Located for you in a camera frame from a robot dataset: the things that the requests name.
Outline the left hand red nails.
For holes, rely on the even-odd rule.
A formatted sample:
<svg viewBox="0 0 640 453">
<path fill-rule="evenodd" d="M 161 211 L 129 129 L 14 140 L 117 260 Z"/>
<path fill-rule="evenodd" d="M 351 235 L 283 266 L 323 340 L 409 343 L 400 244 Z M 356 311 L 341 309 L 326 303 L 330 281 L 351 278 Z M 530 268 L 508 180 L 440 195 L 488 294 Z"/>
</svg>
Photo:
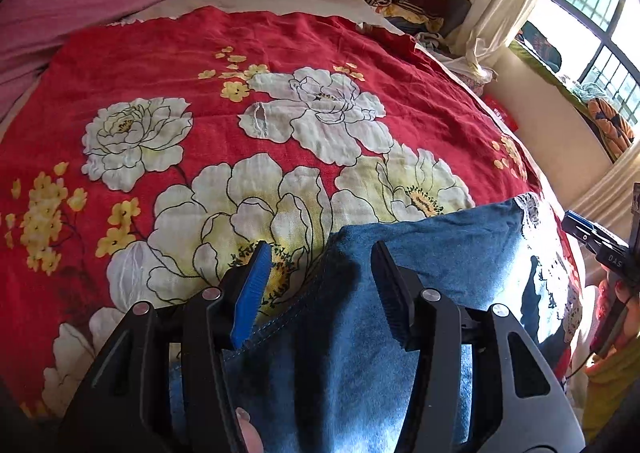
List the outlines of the left hand red nails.
<svg viewBox="0 0 640 453">
<path fill-rule="evenodd" d="M 259 436 L 257 429 L 250 421 L 250 414 L 242 407 L 235 409 L 235 415 L 238 419 L 238 423 L 241 429 L 244 443 L 248 453 L 262 453 L 264 451 L 264 444 L 262 438 Z"/>
</svg>

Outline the right hand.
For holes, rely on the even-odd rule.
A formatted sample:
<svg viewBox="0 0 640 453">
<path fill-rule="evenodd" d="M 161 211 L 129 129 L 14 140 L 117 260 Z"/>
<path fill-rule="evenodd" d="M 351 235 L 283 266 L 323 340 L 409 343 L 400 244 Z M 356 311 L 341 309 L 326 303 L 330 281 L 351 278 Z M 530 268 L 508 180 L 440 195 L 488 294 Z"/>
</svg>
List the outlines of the right hand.
<svg viewBox="0 0 640 453">
<path fill-rule="evenodd" d="M 611 273 L 599 285 L 598 328 L 592 347 L 600 359 L 624 349 L 639 335 L 639 289 Z"/>
</svg>

